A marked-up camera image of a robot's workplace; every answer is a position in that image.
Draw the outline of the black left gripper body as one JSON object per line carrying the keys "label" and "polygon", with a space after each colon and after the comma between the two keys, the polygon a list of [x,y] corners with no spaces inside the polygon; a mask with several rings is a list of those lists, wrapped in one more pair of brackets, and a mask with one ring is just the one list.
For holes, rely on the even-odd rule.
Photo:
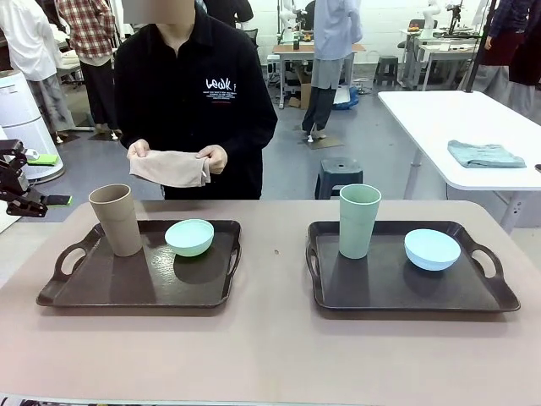
{"label": "black left gripper body", "polygon": [[1,156],[1,199],[17,200],[26,196],[29,190],[29,182],[22,170],[27,164],[25,154],[13,156],[7,161]]}

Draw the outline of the person's right hand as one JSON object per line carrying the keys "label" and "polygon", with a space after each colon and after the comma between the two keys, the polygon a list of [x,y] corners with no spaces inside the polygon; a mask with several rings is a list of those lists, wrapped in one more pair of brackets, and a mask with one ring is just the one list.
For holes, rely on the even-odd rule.
{"label": "person's right hand", "polygon": [[127,158],[129,160],[134,157],[144,158],[147,156],[150,147],[146,140],[137,140],[128,147]]}

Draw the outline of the person's left hand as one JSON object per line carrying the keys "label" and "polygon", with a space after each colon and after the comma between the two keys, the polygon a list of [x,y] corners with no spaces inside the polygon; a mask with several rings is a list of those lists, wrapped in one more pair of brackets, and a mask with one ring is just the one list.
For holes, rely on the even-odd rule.
{"label": "person's left hand", "polygon": [[211,174],[219,175],[227,165],[227,152],[219,145],[208,145],[198,152],[199,159],[206,159]]}

